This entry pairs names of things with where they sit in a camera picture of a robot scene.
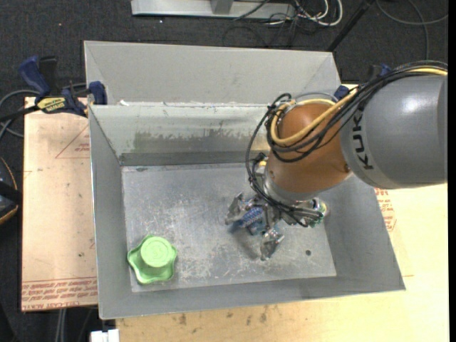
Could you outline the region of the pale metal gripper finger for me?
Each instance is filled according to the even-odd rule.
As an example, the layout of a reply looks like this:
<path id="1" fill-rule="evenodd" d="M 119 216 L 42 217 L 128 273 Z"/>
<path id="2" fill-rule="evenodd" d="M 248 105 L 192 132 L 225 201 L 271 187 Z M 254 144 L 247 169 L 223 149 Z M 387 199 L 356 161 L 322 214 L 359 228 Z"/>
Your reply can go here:
<path id="1" fill-rule="evenodd" d="M 266 261 L 270 259 L 283 240 L 284 235 L 275 228 L 265 231 L 260 244 L 261 260 Z"/>
<path id="2" fill-rule="evenodd" d="M 244 194 L 240 192 L 234 197 L 232 203 L 228 207 L 228 212 L 224 218 L 224 223 L 226 225 L 229 225 L 239 221 L 246 213 L 245 207 L 246 200 L 244 198 Z"/>

